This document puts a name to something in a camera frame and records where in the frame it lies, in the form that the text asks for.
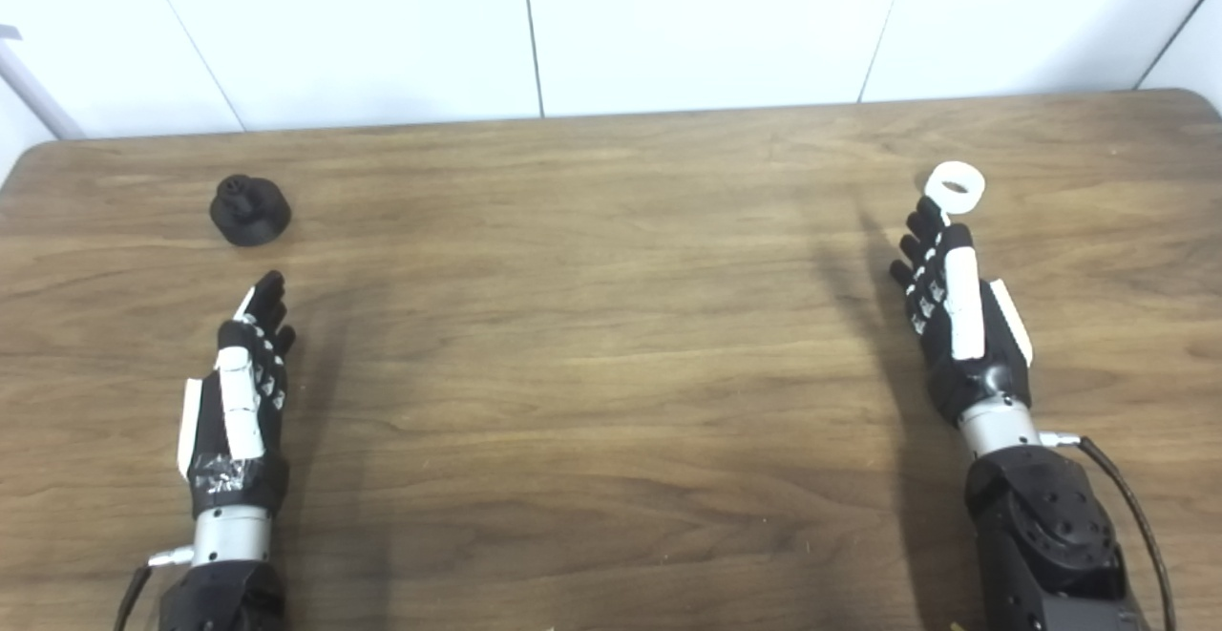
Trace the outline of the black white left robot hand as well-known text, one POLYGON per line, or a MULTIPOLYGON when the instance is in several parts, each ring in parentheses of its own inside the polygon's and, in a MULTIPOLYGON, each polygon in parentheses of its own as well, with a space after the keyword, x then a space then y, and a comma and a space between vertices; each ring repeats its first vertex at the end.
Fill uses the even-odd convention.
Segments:
POLYGON ((232 506, 275 516, 284 506, 291 479, 281 448, 286 360, 296 339, 284 322, 284 274, 263 274, 218 327, 211 371, 186 383, 178 473, 194 518, 232 506))

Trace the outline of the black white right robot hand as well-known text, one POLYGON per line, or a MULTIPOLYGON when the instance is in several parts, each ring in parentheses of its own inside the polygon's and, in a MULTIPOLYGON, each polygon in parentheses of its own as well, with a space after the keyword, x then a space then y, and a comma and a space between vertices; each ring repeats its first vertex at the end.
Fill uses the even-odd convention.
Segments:
POLYGON ((916 333, 927 396, 953 426, 978 404, 1031 402, 1030 358, 1022 320, 1000 291, 980 275, 978 251, 965 223, 951 221, 937 201, 916 201, 888 274, 903 293, 906 318, 916 333))

